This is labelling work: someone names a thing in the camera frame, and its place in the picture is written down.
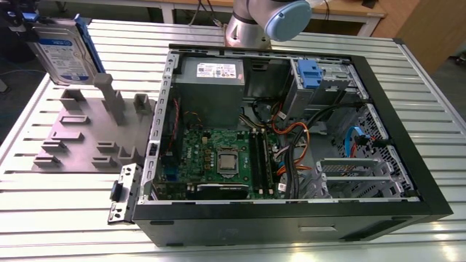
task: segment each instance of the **blue port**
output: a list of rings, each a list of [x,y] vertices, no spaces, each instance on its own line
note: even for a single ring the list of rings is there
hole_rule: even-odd
[[[305,89],[317,89],[322,82],[322,70],[314,60],[298,60],[298,73]]]
[[[165,168],[165,174],[168,177],[168,181],[177,182],[178,181],[178,168],[174,167],[166,167]]]

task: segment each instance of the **hard drive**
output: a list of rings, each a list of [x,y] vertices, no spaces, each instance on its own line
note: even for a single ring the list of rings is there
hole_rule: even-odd
[[[29,22],[37,34],[29,44],[54,83],[93,85],[97,73],[106,70],[79,15],[73,20],[39,17]]]

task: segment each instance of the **power supply label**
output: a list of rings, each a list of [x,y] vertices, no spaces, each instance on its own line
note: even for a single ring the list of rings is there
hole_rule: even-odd
[[[200,78],[237,78],[237,66],[234,64],[200,63]]]
[[[86,81],[90,78],[82,60],[83,54],[70,40],[41,39],[41,46],[54,65],[57,74],[69,80]]]

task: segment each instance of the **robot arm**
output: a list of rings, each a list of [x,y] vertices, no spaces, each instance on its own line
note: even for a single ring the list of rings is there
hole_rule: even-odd
[[[293,39],[310,19],[312,6],[305,0],[236,0],[226,31],[228,44],[266,49],[270,40]]]

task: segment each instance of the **motherboard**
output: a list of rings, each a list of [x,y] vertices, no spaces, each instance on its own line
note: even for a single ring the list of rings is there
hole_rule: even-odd
[[[180,166],[166,166],[162,199],[276,199],[272,148],[265,130],[192,129],[184,134]]]

